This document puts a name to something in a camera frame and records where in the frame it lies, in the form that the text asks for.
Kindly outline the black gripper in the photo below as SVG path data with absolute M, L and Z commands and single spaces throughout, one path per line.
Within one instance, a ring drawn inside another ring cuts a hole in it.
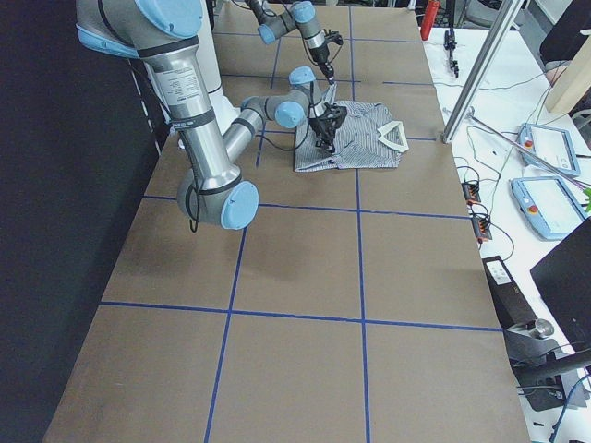
M 317 137 L 315 146 L 329 153 L 335 152 L 334 138 L 347 116 L 347 108 L 338 104 L 325 104 L 320 116 L 310 119 L 310 125 Z
M 329 56 L 330 52 L 326 44 L 322 44 L 321 46 L 315 48 L 309 48 L 308 52 L 314 62 L 315 65 L 320 66 L 320 71 L 322 72 L 323 76 L 326 78 L 330 85 L 335 83 L 334 77 L 334 69 L 331 64 L 329 64 Z

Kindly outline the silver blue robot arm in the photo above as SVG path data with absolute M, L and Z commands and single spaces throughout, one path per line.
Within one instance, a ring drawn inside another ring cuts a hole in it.
M 318 20 L 316 9 L 310 1 L 297 1 L 284 12 L 275 13 L 263 1 L 246 1 L 247 8 L 255 15 L 258 33 L 265 44 L 278 41 L 293 30 L 298 30 L 309 61 L 316 66 L 330 85 L 335 83 L 329 45 L 341 47 L 344 38 L 337 30 L 324 29 Z
M 205 2 L 78 1 L 76 9 L 85 47 L 150 67 L 191 164 L 177 202 L 193 226 L 241 230 L 252 222 L 259 192 L 235 161 L 266 122 L 304 125 L 319 147 L 334 149 L 347 110 L 320 88 L 308 66 L 290 73 L 286 94 L 232 106 L 223 94 Z

